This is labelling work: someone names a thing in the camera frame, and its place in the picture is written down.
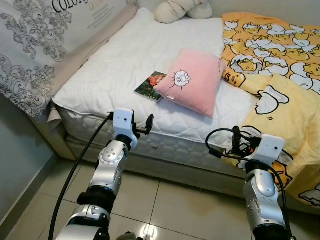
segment book cover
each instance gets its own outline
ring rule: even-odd
[[[157,86],[166,76],[167,75],[164,73],[155,71],[136,90],[134,90],[134,92],[141,95],[142,97],[158,103],[161,100],[162,96],[154,90],[154,86]]]

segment gray wall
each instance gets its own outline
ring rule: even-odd
[[[53,155],[29,118],[0,94],[0,222]]]
[[[320,25],[320,0],[209,0],[213,17],[229,12],[250,12],[277,17],[296,25]],[[165,0],[138,0],[140,7],[154,12]]]

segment tile floor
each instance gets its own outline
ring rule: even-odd
[[[56,201],[73,162],[61,160],[6,240],[47,240]],[[94,164],[78,167],[60,207],[56,234],[87,189]],[[127,231],[145,240],[251,240],[243,199],[126,172],[110,224],[111,240]],[[298,240],[320,240],[320,217],[291,212]]]

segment black cable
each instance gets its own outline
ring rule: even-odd
[[[56,220],[57,220],[57,216],[58,216],[58,211],[61,205],[61,202],[64,198],[64,195],[67,191],[68,185],[71,181],[72,176],[74,175],[80,161],[82,160],[82,158],[84,157],[84,155],[86,154],[88,148],[90,147],[91,143],[94,141],[94,139],[96,138],[96,136],[98,135],[98,133],[100,132],[100,130],[102,129],[102,127],[109,121],[109,120],[113,120],[114,118],[114,113],[110,112],[110,114],[108,115],[108,117],[101,123],[101,125],[97,128],[97,130],[94,132],[94,134],[92,135],[92,137],[90,138],[89,142],[86,144],[85,148],[83,149],[82,153],[80,154],[80,156],[78,157],[78,159],[76,160],[76,162],[73,165],[73,168],[71,169],[68,178],[66,179],[64,186],[62,188],[62,191],[60,193],[60,196],[56,202],[55,208],[54,208],[54,212],[53,212],[53,216],[52,216],[52,220],[51,220],[51,224],[50,224],[50,231],[49,231],[49,240],[53,240],[54,239],[54,232],[55,232],[55,225],[56,225]]]
[[[212,134],[216,133],[216,132],[219,132],[219,131],[228,131],[228,132],[232,132],[234,134],[238,134],[238,135],[241,135],[239,134],[238,132],[236,131],[233,131],[231,129],[228,129],[228,128],[219,128],[219,129],[216,129],[212,132],[210,132],[208,134],[208,136],[206,137],[205,139],[205,145],[206,147],[209,149],[210,152],[219,152],[218,150],[210,147],[208,141],[209,141],[209,138],[211,137]],[[286,197],[286,192],[285,192],[285,186],[284,186],[284,183],[282,182],[281,180],[281,177],[279,176],[279,174],[277,173],[276,170],[274,170],[271,166],[269,166],[268,164],[265,164],[261,161],[258,161],[258,160],[255,160],[255,159],[247,159],[247,158],[243,158],[243,157],[239,157],[239,156],[230,156],[230,155],[225,155],[223,153],[220,153],[219,152],[219,155],[221,157],[224,157],[224,158],[229,158],[229,159],[236,159],[236,160],[242,160],[242,161],[247,161],[247,162],[253,162],[253,163],[256,163],[256,164],[259,164],[267,169],[269,169],[274,175],[275,177],[278,179],[279,181],[279,185],[280,185],[280,189],[282,191],[282,203],[283,203],[283,215],[284,215],[284,221],[285,221],[285,226],[286,226],[286,229],[288,230],[288,233],[290,235],[291,238],[293,239],[296,239],[293,235],[292,235],[292,232],[291,232],[291,227],[290,227],[290,222],[289,222],[289,213],[288,213],[288,207],[287,207],[287,197]]]

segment mattress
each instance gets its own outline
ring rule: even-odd
[[[96,129],[103,122],[103,118],[93,115],[81,115],[65,108],[59,108],[63,124],[69,133],[67,143],[74,151],[83,150],[86,143],[92,137]],[[102,149],[114,134],[112,122],[107,122],[93,141],[93,148]],[[203,143],[193,142],[183,138],[176,138],[151,132],[148,136],[142,135],[138,146],[130,151],[133,154],[151,157],[157,160],[169,161],[197,169],[209,170],[221,174],[227,174],[243,178],[245,172],[234,166],[226,164],[209,154]]]
[[[153,13],[141,8],[123,29],[91,56],[53,101],[78,114],[73,119],[81,118],[89,125],[95,123],[85,116],[105,118],[117,107],[133,109],[138,127],[144,126],[148,116],[154,114],[152,134],[155,136],[203,144],[214,129],[240,126],[257,99],[221,81],[214,115],[209,118],[166,99],[157,104],[135,94],[134,90],[153,72],[167,73],[182,49],[207,51],[221,57],[223,30],[220,18],[183,18],[163,24],[154,20]],[[78,134],[85,135],[84,132],[79,129]],[[210,142],[227,148],[230,138],[230,133],[220,132],[212,136]]]

